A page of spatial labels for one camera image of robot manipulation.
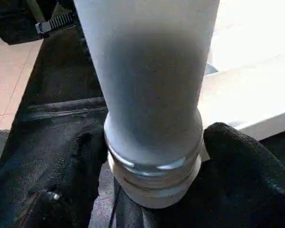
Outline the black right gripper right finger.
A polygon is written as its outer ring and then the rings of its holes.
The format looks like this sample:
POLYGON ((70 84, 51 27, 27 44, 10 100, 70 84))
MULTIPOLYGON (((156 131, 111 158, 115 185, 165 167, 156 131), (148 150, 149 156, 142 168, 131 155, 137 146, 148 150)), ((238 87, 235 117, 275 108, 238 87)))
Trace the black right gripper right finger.
POLYGON ((198 228, 285 228, 285 167, 261 143, 225 123, 204 131, 210 159, 197 181, 198 228))

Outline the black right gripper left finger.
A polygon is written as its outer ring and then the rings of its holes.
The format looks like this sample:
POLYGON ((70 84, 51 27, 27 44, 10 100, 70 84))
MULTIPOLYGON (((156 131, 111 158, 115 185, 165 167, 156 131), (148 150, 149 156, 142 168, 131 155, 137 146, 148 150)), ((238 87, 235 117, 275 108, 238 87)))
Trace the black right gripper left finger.
POLYGON ((37 161, 16 172, 13 189, 17 202, 9 226, 88 227, 106 150, 103 132, 84 132, 49 156, 47 164, 37 161))

